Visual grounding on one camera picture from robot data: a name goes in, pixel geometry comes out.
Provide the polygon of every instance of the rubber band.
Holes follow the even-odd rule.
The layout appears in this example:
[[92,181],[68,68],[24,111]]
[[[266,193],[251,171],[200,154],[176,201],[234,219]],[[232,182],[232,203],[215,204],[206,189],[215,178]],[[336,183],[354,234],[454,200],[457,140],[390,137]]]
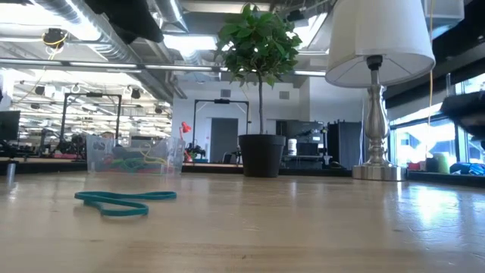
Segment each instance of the rubber band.
[[[103,191],[84,191],[74,194],[75,199],[83,200],[85,206],[97,208],[102,216],[134,216],[147,215],[149,207],[141,202],[126,201],[125,199],[139,200],[166,200],[176,199],[177,193],[161,191],[138,194],[110,193]],[[125,206],[132,209],[105,209],[103,203]]]

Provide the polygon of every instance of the blue object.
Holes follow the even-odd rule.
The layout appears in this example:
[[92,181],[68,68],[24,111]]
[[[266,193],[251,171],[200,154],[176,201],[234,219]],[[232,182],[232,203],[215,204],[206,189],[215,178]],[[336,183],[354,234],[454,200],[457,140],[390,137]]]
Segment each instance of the blue object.
[[[165,200],[176,199],[175,192],[150,192],[138,194],[110,193],[102,191],[84,191],[74,194],[74,198],[84,201],[84,205],[95,207],[103,216],[134,216],[147,215],[149,207],[141,202],[126,201],[125,199]],[[126,206],[133,209],[105,209],[103,203]]]
[[458,162],[449,168],[449,172],[452,174],[457,171],[459,171],[460,174],[485,176],[485,165],[480,163]]

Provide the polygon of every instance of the clear plastic container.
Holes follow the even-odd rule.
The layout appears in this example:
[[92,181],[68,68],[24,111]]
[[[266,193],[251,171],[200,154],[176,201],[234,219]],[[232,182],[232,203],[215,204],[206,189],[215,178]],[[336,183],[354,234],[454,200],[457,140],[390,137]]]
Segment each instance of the clear plastic container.
[[113,139],[87,136],[87,162],[90,173],[117,172],[131,174],[180,174],[183,164],[183,140],[131,140],[130,145],[117,145]]

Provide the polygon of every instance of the white lampshade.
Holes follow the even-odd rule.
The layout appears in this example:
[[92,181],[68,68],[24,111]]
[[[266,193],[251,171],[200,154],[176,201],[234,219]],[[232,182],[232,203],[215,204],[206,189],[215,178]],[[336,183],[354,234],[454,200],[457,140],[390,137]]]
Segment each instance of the white lampshade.
[[371,85],[366,59],[382,55],[380,83],[422,76],[435,65],[421,0],[339,0],[333,9],[327,82]]

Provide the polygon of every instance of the wooden table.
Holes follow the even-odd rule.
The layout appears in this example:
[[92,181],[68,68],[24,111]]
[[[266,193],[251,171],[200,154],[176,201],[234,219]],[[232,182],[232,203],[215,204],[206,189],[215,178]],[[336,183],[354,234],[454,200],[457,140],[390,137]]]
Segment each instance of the wooden table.
[[[9,158],[5,157],[0,157],[0,161],[6,161],[9,160]],[[14,160],[19,161],[19,163],[24,164],[24,163],[66,163],[66,162],[72,162],[73,159],[65,159],[65,158],[38,158],[38,157],[32,157],[32,158],[27,158],[27,161],[25,162],[22,157],[16,157]]]
[[[175,190],[148,217],[80,190]],[[0,271],[484,272],[485,191],[332,177],[18,175],[0,185]]]

